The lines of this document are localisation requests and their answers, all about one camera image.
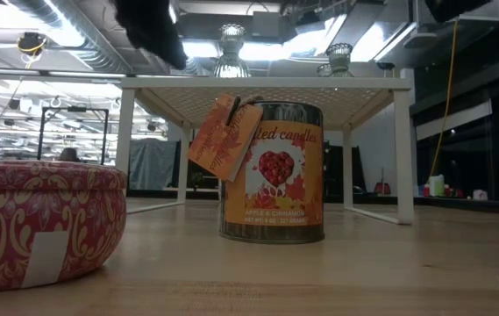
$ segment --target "ceiling pipe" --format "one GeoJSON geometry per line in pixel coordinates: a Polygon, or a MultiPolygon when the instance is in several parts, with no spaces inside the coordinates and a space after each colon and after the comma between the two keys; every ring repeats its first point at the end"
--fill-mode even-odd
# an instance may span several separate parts
{"type": "Polygon", "coordinates": [[[256,11],[278,12],[280,3],[261,1],[181,0],[184,13],[252,16],[256,11]]]}
{"type": "Polygon", "coordinates": [[[209,75],[209,71],[204,71],[203,66],[200,64],[198,58],[188,58],[187,67],[183,70],[184,74],[187,75],[209,75]]]}
{"type": "Polygon", "coordinates": [[[133,68],[115,50],[97,27],[83,14],[73,1],[68,0],[9,0],[32,18],[37,18],[55,31],[79,34],[84,51],[71,54],[97,72],[132,73],[133,68]]]}

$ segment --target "ceiling light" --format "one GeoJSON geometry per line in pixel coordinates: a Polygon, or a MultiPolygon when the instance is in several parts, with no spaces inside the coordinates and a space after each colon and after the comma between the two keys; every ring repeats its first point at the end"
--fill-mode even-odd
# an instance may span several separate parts
{"type": "Polygon", "coordinates": [[[11,5],[0,5],[0,28],[38,30],[44,24],[11,5]]]}
{"type": "Polygon", "coordinates": [[[85,43],[85,38],[58,9],[58,7],[52,3],[52,0],[43,1],[60,19],[58,25],[61,23],[61,26],[59,27],[50,27],[49,25],[45,25],[46,28],[43,28],[43,30],[46,35],[48,35],[49,38],[53,39],[60,46],[79,47],[83,45],[83,43],[85,43]]]}
{"type": "Polygon", "coordinates": [[[339,32],[343,23],[345,23],[346,14],[339,15],[335,18],[330,18],[325,21],[325,29],[327,29],[327,34],[325,35],[323,41],[317,45],[315,56],[325,53],[327,47],[335,40],[335,36],[339,32]]]}
{"type": "Polygon", "coordinates": [[[183,41],[182,48],[188,57],[218,57],[219,53],[211,41],[183,41]]]}
{"type": "Polygon", "coordinates": [[[312,31],[299,34],[293,39],[284,43],[284,49],[292,54],[301,54],[314,51],[325,37],[326,31],[312,31]]]}
{"type": "Polygon", "coordinates": [[[314,11],[305,12],[302,17],[296,22],[296,32],[304,34],[307,32],[315,32],[325,30],[325,24],[314,11]]]}
{"type": "Polygon", "coordinates": [[[122,90],[112,83],[48,83],[50,88],[81,97],[100,97],[112,99],[122,96],[122,90]]]}
{"type": "Polygon", "coordinates": [[[136,134],[136,135],[132,135],[131,138],[133,140],[143,140],[143,139],[168,140],[167,137],[164,137],[162,135],[152,135],[152,134],[145,134],[145,135],[137,135],[136,134]]]}
{"type": "MultiPolygon", "coordinates": [[[[39,131],[29,131],[29,130],[16,130],[16,129],[0,129],[1,135],[29,135],[29,136],[39,136],[39,131]]],[[[54,132],[54,131],[44,131],[43,136],[75,136],[79,138],[84,138],[88,140],[102,140],[102,133],[90,133],[90,132],[54,132]]],[[[107,134],[107,140],[114,141],[117,140],[118,135],[107,134]]]]}
{"type": "Polygon", "coordinates": [[[3,151],[20,151],[21,148],[19,148],[19,147],[3,147],[3,148],[1,148],[1,150],[3,150],[3,151]]]}
{"type": "Polygon", "coordinates": [[[46,111],[46,114],[48,114],[49,116],[55,116],[56,118],[58,119],[68,119],[67,117],[63,116],[62,114],[60,113],[55,113],[54,111],[52,110],[48,110],[46,111]]]}
{"type": "Polygon", "coordinates": [[[356,43],[351,60],[354,62],[371,61],[383,48],[384,43],[383,29],[374,23],[356,43]]]}
{"type": "Polygon", "coordinates": [[[383,50],[374,57],[375,61],[382,59],[386,54],[388,54],[392,49],[394,49],[397,44],[399,44],[409,33],[411,33],[417,27],[417,23],[411,23],[399,36],[392,40],[389,45],[387,45],[383,50]]]}
{"type": "Polygon", "coordinates": [[[90,131],[90,132],[95,132],[95,133],[104,133],[104,131],[103,131],[103,130],[100,130],[100,129],[98,129],[98,128],[91,127],[91,126],[86,126],[86,125],[84,125],[84,126],[82,126],[82,128],[84,128],[84,129],[86,129],[86,130],[88,130],[88,131],[90,131]]]}
{"type": "Polygon", "coordinates": [[[245,43],[239,57],[245,61],[278,61],[290,54],[281,44],[245,43]]]}
{"type": "Polygon", "coordinates": [[[82,125],[80,123],[72,121],[72,120],[62,121],[62,124],[65,126],[73,127],[73,128],[82,128],[82,125]]]}
{"type": "Polygon", "coordinates": [[[181,0],[178,1],[179,8],[189,14],[224,14],[238,16],[252,16],[256,11],[278,12],[281,8],[280,2],[271,1],[200,1],[181,0]]]}

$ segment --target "heart graphic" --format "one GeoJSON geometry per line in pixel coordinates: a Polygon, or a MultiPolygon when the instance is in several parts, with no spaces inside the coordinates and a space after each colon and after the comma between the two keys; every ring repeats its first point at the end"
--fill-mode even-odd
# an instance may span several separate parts
{"type": "Polygon", "coordinates": [[[259,159],[259,171],[273,186],[286,182],[294,171],[294,159],[286,152],[267,151],[259,159]]]}

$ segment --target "shelf leg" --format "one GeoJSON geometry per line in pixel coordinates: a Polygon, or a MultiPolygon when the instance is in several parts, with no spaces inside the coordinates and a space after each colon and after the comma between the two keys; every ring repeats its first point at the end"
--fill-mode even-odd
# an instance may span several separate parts
{"type": "Polygon", "coordinates": [[[343,125],[343,198],[345,209],[353,208],[353,129],[343,125]]]}
{"type": "Polygon", "coordinates": [[[413,223],[413,174],[411,162],[410,97],[408,91],[394,91],[396,120],[397,220],[399,224],[413,223]]]}
{"type": "Polygon", "coordinates": [[[177,190],[177,202],[185,203],[187,200],[187,177],[189,169],[189,141],[190,141],[190,124],[182,123],[181,137],[181,159],[179,164],[179,189],[177,190]]]}
{"type": "MultiPolygon", "coordinates": [[[[412,68],[403,68],[401,69],[401,78],[409,79],[412,82],[415,82],[415,69],[412,68]]],[[[415,85],[413,84],[413,87],[411,90],[408,91],[409,95],[409,104],[414,104],[417,100],[415,97],[416,91],[415,91],[415,85]]],[[[410,151],[412,153],[411,155],[411,166],[412,166],[412,172],[413,172],[413,197],[417,198],[419,197],[418,190],[417,190],[417,182],[418,182],[418,175],[417,175],[417,129],[414,127],[413,124],[413,118],[410,118],[410,151]]]]}
{"type": "Polygon", "coordinates": [[[134,89],[123,89],[120,99],[120,118],[118,119],[117,159],[115,166],[128,175],[130,163],[130,142],[132,138],[132,117],[134,115],[134,89]]]}

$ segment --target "ceiling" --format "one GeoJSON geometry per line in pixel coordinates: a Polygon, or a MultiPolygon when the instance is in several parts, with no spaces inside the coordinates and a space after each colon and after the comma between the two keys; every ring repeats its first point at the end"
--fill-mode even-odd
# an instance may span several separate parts
{"type": "MultiPolygon", "coordinates": [[[[42,27],[44,23],[35,21],[39,17],[31,19],[36,23],[29,22],[30,19],[25,18],[25,14],[30,13],[29,11],[23,12],[20,8],[21,4],[29,3],[29,1],[4,1],[18,5],[0,6],[0,65],[4,68],[23,68],[25,63],[21,61],[20,53],[15,48],[17,38],[25,31],[46,32],[48,36],[50,36],[50,32],[42,27]]],[[[121,69],[124,69],[125,72],[157,75],[179,74],[170,69],[158,57],[131,46],[126,38],[125,31],[114,18],[114,8],[107,0],[48,1],[54,5],[63,6],[62,12],[70,12],[68,14],[70,22],[84,28],[87,35],[93,37],[96,43],[109,49],[111,57],[118,60],[118,63],[123,66],[121,69]]],[[[384,47],[388,47],[389,44],[396,40],[398,40],[398,43],[394,43],[395,47],[389,50],[386,56],[381,58],[381,61],[393,62],[398,68],[429,66],[439,59],[449,56],[452,27],[449,24],[435,24],[423,1],[420,1],[418,15],[416,14],[417,11],[414,10],[416,7],[412,9],[409,7],[409,0],[269,0],[254,3],[239,0],[174,0],[172,5],[177,16],[176,28],[180,32],[183,42],[205,41],[216,45],[220,36],[219,27],[227,23],[236,23],[246,28],[247,42],[268,42],[280,45],[285,40],[289,40],[289,37],[285,35],[292,34],[290,32],[294,31],[292,24],[298,19],[298,14],[310,8],[312,10],[322,8],[318,13],[321,19],[327,20],[344,15],[345,18],[341,19],[343,23],[341,26],[333,26],[335,29],[332,35],[334,36],[319,33],[318,36],[308,41],[323,40],[325,38],[325,40],[331,40],[333,43],[346,42],[354,45],[353,61],[371,61],[384,47]],[[270,11],[272,12],[270,14],[274,15],[275,12],[278,12],[282,2],[295,4],[288,5],[288,10],[294,10],[295,13],[285,13],[287,15],[282,18],[281,30],[275,37],[255,36],[253,34],[255,32],[254,28],[261,22],[261,20],[255,20],[257,14],[270,11]],[[417,25],[421,25],[421,31],[426,30],[434,34],[435,39],[420,48],[406,49],[403,47],[403,43],[409,39],[410,34],[405,34],[407,36],[399,39],[396,35],[403,32],[407,25],[415,21],[418,22],[417,25]],[[291,29],[284,32],[283,29],[286,28],[284,25],[289,25],[291,29]]],[[[490,9],[483,12],[482,16],[485,18],[483,20],[481,20],[481,14],[477,15],[475,20],[462,19],[459,29],[460,49],[484,36],[499,21],[499,5],[490,5],[490,9]]],[[[33,64],[33,68],[92,70],[77,56],[80,54],[78,49],[73,51],[68,47],[62,47],[61,41],[56,40],[58,40],[58,43],[54,40],[49,42],[45,53],[41,56],[41,60],[33,64]]],[[[294,58],[285,56],[288,58],[272,61],[247,60],[247,63],[253,76],[316,76],[316,68],[321,63],[327,62],[323,54],[320,53],[317,52],[317,54],[311,55],[297,54],[298,57],[303,57],[303,60],[302,58],[295,58],[294,54],[292,54],[294,58]]],[[[198,67],[197,75],[208,74],[215,63],[215,59],[208,57],[199,57],[196,58],[196,61],[197,65],[201,66],[198,67]]],[[[367,62],[355,62],[351,65],[354,75],[382,75],[381,71],[374,74],[371,71],[373,67],[364,66],[363,63],[367,62]]]]}
{"type": "MultiPolygon", "coordinates": [[[[39,59],[31,65],[32,69],[208,75],[219,56],[219,27],[235,23],[246,28],[245,51],[241,55],[252,76],[315,77],[317,67],[328,62],[322,53],[326,47],[331,43],[346,42],[354,45],[350,65],[352,75],[381,77],[384,72],[373,61],[376,55],[386,51],[379,61],[392,62],[397,70],[425,67],[449,57],[452,37],[451,25],[435,24],[422,1],[417,14],[417,10],[409,7],[409,0],[267,0],[253,3],[241,0],[173,0],[171,5],[177,18],[176,28],[187,54],[192,57],[189,64],[192,67],[184,73],[171,69],[152,54],[132,47],[124,30],[115,21],[115,11],[107,0],[3,1],[9,5],[0,5],[0,68],[25,68],[29,56],[18,51],[18,38],[24,32],[39,32],[45,34],[49,41],[39,59]],[[281,3],[288,5],[279,23],[277,12],[281,3]],[[53,14],[50,19],[40,16],[45,10],[53,13],[52,7],[46,4],[55,6],[60,16],[54,14],[54,20],[53,14]],[[318,11],[319,8],[318,16],[325,30],[312,36],[294,38],[294,23],[302,13],[318,11]],[[264,26],[269,25],[271,19],[274,22],[271,25],[278,26],[278,32],[271,31],[273,26],[264,26]],[[411,30],[415,29],[415,25],[419,26],[419,32],[433,33],[435,38],[420,47],[405,48],[403,43],[413,36],[411,30]],[[269,31],[274,36],[263,35],[269,31]],[[282,53],[270,55],[268,49],[282,53]]],[[[465,16],[460,21],[459,49],[484,36],[497,23],[499,1],[496,0],[482,13],[465,16]]],[[[120,96],[117,86],[108,83],[39,82],[23,82],[18,88],[17,85],[17,81],[0,79],[2,157],[36,158],[41,108],[54,104],[59,109],[46,112],[49,121],[45,123],[43,159],[54,159],[64,147],[79,147],[81,157],[100,162],[104,114],[91,109],[105,109],[109,111],[106,163],[114,162],[120,96]],[[18,108],[7,106],[12,95],[20,102],[18,108]],[[70,105],[88,110],[60,110],[70,105]]],[[[134,109],[133,137],[166,139],[168,126],[160,118],[146,112],[141,105],[134,109]],[[154,131],[147,129],[149,122],[156,126],[154,131]]]]}

